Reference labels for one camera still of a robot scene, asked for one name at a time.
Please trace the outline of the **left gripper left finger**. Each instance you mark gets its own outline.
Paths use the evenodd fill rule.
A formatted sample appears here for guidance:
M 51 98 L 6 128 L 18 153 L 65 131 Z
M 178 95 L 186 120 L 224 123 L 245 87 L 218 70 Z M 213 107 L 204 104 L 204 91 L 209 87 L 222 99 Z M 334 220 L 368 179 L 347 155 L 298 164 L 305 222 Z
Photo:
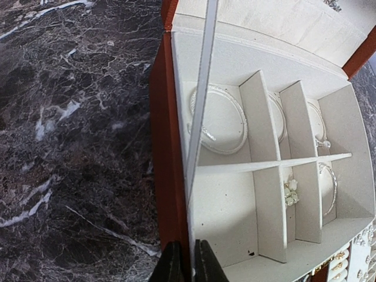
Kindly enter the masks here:
M 178 241 L 168 242 L 148 282 L 182 281 L 182 250 Z

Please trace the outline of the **red jewelry tray insert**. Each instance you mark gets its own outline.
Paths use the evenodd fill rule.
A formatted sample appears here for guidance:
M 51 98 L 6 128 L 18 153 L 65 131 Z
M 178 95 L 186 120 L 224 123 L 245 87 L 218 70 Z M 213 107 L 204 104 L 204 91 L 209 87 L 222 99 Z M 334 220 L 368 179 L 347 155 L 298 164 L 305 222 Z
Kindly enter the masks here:
M 375 222 L 301 281 L 375 281 Z

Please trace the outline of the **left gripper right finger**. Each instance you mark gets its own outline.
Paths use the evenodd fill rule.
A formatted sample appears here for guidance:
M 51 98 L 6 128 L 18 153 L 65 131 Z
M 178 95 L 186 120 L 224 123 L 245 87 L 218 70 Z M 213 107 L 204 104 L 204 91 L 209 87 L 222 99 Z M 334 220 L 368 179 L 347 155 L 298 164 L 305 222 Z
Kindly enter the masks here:
M 194 246 L 197 282 L 228 282 L 228 279 L 207 240 L 196 240 Z

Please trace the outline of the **red wooden jewelry box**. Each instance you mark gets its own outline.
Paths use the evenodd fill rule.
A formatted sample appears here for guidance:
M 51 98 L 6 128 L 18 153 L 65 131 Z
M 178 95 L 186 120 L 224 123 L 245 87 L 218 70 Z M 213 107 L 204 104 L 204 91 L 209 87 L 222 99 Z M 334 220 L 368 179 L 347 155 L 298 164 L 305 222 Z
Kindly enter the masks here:
M 351 77 L 374 1 L 163 1 L 150 73 L 162 251 L 207 240 L 228 281 L 299 281 L 375 222 Z

